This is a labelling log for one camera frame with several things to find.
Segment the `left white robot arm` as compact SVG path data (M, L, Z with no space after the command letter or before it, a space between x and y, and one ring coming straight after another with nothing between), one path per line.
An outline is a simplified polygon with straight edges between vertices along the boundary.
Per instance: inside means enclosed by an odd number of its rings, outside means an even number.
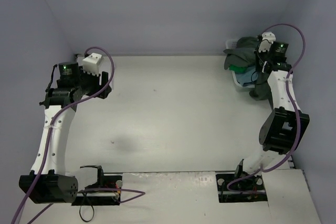
M22 175L19 187L36 204L72 203L78 181L67 176L65 153L69 130L83 97L105 99L111 92L109 74L99 63L62 62L57 86L46 88L45 122L40 147L29 175Z

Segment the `grey green t shirt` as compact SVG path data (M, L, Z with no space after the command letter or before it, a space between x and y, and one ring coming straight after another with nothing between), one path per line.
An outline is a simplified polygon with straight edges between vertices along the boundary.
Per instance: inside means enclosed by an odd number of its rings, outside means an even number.
M255 50L259 42L256 37L242 37L226 43L224 69L233 74L239 91L248 91L254 100L269 100L271 90L266 73L257 70Z

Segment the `white t shirt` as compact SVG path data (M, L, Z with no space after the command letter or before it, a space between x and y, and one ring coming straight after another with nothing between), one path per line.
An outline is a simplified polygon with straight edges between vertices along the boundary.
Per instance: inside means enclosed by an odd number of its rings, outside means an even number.
M110 72L110 79L109 79L109 86L111 87L111 89L114 89L114 74L115 74L115 64L112 63L111 64L111 72Z

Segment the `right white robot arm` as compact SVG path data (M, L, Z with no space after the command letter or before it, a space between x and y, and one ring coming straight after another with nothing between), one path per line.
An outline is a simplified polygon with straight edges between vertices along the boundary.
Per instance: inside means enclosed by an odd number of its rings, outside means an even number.
M260 146L241 161L241 170L232 175L238 188L250 184L250 174L270 172L281 166L297 149L310 122L295 98L292 66L286 62L287 48L287 43L263 39L256 50L257 70L268 75L272 111L260 129Z

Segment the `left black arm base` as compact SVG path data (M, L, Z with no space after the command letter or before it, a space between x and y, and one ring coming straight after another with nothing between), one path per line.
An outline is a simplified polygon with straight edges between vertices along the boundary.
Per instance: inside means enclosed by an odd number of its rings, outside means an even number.
M106 173L100 165L81 166L72 173L78 192L72 206L118 206L123 185L121 173Z

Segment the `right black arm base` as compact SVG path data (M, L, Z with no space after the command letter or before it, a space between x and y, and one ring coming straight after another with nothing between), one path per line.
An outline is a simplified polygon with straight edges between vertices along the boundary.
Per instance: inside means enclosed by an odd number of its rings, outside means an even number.
M243 171L243 159L234 172L216 172L219 203L249 203L268 201L264 181L260 174Z

